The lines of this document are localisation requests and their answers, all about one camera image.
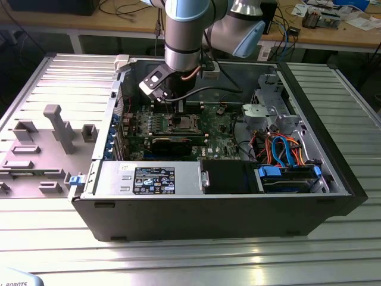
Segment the power supply label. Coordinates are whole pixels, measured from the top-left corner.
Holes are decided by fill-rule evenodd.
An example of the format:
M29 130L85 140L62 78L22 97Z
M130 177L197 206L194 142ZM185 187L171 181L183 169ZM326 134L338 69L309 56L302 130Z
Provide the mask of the power supply label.
M135 168L133 193L136 195L173 195L174 168Z

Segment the wooden table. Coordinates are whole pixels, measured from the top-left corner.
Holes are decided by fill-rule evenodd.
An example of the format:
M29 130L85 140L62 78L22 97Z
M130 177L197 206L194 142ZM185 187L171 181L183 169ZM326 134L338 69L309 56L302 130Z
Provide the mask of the wooden table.
M297 48L325 49L331 51L374 52L378 44L380 44L380 29L363 31L344 21L340 23L338 29L303 28L302 17L290 15L295 4L301 2L299 0L279 0L279 2L283 16L287 19L290 26L301 29L296 44ZM371 13L381 13L381 7L369 5L366 13L367 14L365 14L364 17L369 17ZM270 33L268 35L263 35L261 38L264 42L261 49L261 53L264 54L264 58L266 58L270 52L270 48L275 46L275 42L281 41L282 37L283 36L279 32L277 25L271 25Z
M291 26L301 29L297 48L326 49L333 51L357 51L374 52L381 41L381 31L372 29L363 31L342 22L336 29L305 29L301 24L301 17L292 16L292 7L299 3L298 0L279 0L280 9ZM134 3L135 0L117 0L118 5ZM126 7L124 11L136 10L145 7L144 3ZM104 10L114 12L112 0L102 6ZM75 53L83 53L79 35L94 36L113 36L122 38L155 38L154 27L157 20L157 10L147 8L135 13L135 22L132 23L116 15L108 15L100 10L96 10L90 17L68 15L68 14L49 14L33 12L14 12L8 4L7 10L17 20L24 29L35 32L46 33L65 33L68 34ZM381 8L370 5L368 13L381 13ZM0 29L6 31L18 30L19 28L11 19L0 9ZM259 45L262 46L259 60L266 60L271 47L278 45L282 40L282 34L278 27L273 24L269 35L263 35Z

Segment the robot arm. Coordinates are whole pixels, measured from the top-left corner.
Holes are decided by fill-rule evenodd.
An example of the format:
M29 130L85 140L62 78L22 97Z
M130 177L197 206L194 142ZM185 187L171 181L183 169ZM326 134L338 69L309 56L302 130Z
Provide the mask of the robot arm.
M162 0L144 0L164 8ZM193 80L183 82L200 65L204 32L212 47L237 57L248 57L264 30L260 0L166 0L165 64L159 66L139 84L151 95L160 85L181 97L195 86ZM154 93L152 99L167 94Z

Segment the power connector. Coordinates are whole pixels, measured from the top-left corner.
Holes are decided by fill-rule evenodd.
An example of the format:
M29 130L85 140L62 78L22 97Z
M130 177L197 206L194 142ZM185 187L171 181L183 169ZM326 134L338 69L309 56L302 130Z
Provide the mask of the power connector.
M297 36L299 36L299 34L300 34L300 29L298 29L298 28L291 26L287 29L287 35L289 35L289 36L297 37Z

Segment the metal slotted surface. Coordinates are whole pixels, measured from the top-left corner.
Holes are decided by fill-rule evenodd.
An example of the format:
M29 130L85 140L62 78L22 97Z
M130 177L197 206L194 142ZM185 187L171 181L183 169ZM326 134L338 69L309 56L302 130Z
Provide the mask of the metal slotted surface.
M20 100L15 100L19 104L11 107L13 114L1 126L0 161L15 140L11 130L19 120L32 120L37 129L52 129L42 113L47 104L59 104L62 119L73 129L84 124L95 124L99 129L117 77L114 60L115 56L107 55L58 54L45 58L20 92Z
M362 109L357 100L338 102L313 104ZM335 140L342 136L332 134ZM356 134L345 136L340 140L358 140ZM346 157L357 174L379 167L377 159L359 162L362 155L356 156ZM364 205L329 219L307 237L293 238L103 243L66 199L0 200L0 262L38 274L46 286L380 285L380 184L371 182L379 178L364 179L370 196Z
M340 72L326 65L288 66L368 196L381 197L379 117Z

